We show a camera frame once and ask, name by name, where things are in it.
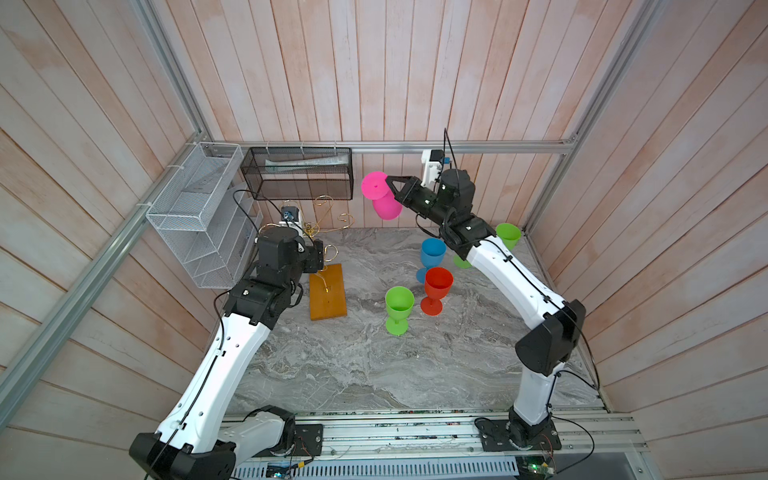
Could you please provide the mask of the black mesh basket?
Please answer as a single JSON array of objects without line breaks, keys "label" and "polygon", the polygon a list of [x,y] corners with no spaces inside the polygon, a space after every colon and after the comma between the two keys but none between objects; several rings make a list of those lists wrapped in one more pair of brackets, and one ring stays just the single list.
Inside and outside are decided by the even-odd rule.
[{"label": "black mesh basket", "polygon": [[250,147],[240,166],[259,199],[311,201],[354,197],[352,152],[340,147]]}]

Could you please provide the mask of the red wine glass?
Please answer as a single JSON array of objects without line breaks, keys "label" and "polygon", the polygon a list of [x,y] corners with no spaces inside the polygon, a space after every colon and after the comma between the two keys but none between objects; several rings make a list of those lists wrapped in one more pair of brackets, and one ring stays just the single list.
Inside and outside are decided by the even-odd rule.
[{"label": "red wine glass", "polygon": [[426,272],[424,281],[426,297],[420,303],[426,315],[437,316],[442,312],[442,300],[450,292],[453,282],[452,273],[445,268],[435,267]]}]

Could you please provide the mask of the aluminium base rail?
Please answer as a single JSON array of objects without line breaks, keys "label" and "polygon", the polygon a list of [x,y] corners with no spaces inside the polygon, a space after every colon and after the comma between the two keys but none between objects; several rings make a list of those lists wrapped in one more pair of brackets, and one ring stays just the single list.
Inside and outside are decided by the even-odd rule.
[{"label": "aluminium base rail", "polygon": [[541,455],[585,452],[645,451],[634,420],[603,410],[549,414],[533,427],[531,438],[516,440],[515,423],[499,412],[465,410],[368,412],[296,416],[296,424],[322,428],[320,452],[313,458],[299,453],[287,457],[368,458],[390,455],[456,456],[485,452]]}]

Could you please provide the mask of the pink wine glass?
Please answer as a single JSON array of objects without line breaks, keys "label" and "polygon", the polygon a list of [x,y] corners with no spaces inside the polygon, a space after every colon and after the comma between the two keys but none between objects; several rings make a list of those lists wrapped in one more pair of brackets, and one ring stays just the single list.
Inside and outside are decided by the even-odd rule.
[{"label": "pink wine glass", "polygon": [[361,191],[365,198],[372,201],[376,214],[382,220],[391,221],[399,217],[403,206],[395,199],[386,182],[387,177],[386,173],[380,171],[367,174],[362,181]]}]

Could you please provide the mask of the green wine glass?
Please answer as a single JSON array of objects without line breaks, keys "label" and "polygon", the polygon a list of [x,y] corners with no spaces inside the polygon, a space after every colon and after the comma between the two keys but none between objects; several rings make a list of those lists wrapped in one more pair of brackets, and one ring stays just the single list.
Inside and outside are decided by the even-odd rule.
[{"label": "green wine glass", "polygon": [[457,267],[458,267],[458,268],[460,268],[460,269],[469,269],[469,268],[471,268],[471,267],[472,267],[472,265],[471,265],[471,264],[470,264],[468,261],[466,261],[466,260],[463,260],[463,259],[462,259],[460,256],[458,256],[458,255],[455,255],[455,256],[453,257],[453,262],[454,262],[454,265],[455,265],[455,266],[457,266]]},{"label": "green wine glass", "polygon": [[408,318],[414,307],[414,294],[406,287],[395,286],[385,295],[388,318],[387,331],[394,336],[401,336],[408,330]]},{"label": "green wine glass", "polygon": [[506,248],[512,251],[522,238],[522,231],[514,224],[500,223],[496,226],[496,234]]}]

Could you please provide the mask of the horizontal aluminium frame bar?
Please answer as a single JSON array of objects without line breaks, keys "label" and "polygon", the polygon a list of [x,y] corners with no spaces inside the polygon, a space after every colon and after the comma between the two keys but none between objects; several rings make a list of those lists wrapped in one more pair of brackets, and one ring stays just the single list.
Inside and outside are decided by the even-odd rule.
[{"label": "horizontal aluminium frame bar", "polygon": [[349,148],[355,154],[416,154],[453,148],[460,154],[566,154],[575,146],[563,140],[403,140],[403,141],[230,141],[243,148]]}]

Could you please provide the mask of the blue wine glass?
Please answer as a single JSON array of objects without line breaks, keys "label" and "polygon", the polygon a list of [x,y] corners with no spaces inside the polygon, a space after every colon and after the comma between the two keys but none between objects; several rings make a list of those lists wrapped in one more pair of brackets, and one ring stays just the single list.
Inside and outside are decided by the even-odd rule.
[{"label": "blue wine glass", "polygon": [[447,251],[445,243],[437,238],[428,238],[421,244],[422,268],[417,271],[416,278],[419,283],[425,282],[426,273],[438,267]]}]

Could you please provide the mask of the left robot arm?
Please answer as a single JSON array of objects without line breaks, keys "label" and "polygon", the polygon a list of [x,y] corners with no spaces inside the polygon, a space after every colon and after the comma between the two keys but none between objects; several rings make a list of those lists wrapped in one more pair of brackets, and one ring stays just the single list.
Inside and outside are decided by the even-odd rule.
[{"label": "left robot arm", "polygon": [[256,245],[255,273],[229,291],[217,333],[179,403],[129,449],[149,478],[228,479],[260,452],[289,456],[295,449],[295,416],[282,408],[259,407],[230,426],[223,420],[252,357],[280,315],[301,301],[301,276],[323,269],[324,246],[284,226],[267,229]]}]

